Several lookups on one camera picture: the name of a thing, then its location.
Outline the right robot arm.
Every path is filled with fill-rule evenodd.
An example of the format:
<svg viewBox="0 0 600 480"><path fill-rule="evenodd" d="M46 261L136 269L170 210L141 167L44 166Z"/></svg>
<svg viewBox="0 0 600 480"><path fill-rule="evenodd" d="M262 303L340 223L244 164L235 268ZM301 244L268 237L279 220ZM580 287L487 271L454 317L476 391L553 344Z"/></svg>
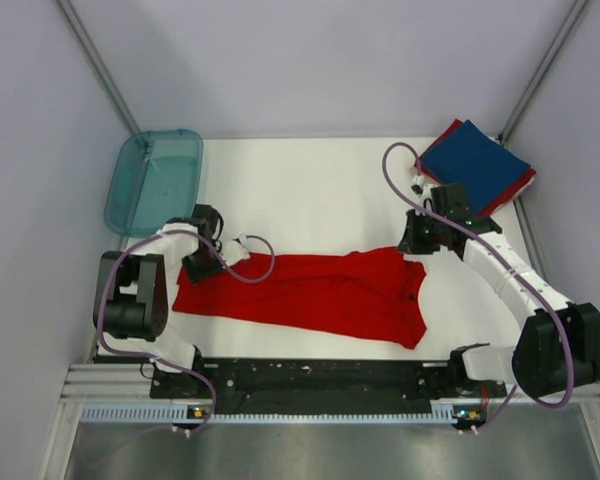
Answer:
<svg viewBox="0 0 600 480"><path fill-rule="evenodd" d="M511 346L478 343L452 351L446 380L467 396L483 380L517 384L538 399L600 380L600 312L576 304L551 287L510 246L500 225L479 216L463 186L417 180L416 201L398 250L432 255L447 249L472 268L504 303L519 325Z"/></svg>

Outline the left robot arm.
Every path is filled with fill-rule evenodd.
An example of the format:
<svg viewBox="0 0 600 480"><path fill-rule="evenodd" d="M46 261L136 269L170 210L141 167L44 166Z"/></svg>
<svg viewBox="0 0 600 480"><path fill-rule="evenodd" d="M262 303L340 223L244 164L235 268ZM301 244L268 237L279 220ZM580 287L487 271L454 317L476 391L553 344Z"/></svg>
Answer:
<svg viewBox="0 0 600 480"><path fill-rule="evenodd" d="M100 258L94 325L102 327L106 342L121 356L140 351L178 365L172 384L189 397L204 390L207 374L194 364L196 347L168 323L167 270L182 271L193 284L220 273L223 267L216 255L222 249L223 228L221 214L206 204L196 205L188 218L170 219L158 240L122 261L108 292L104 287L121 253L107 251Z"/></svg>

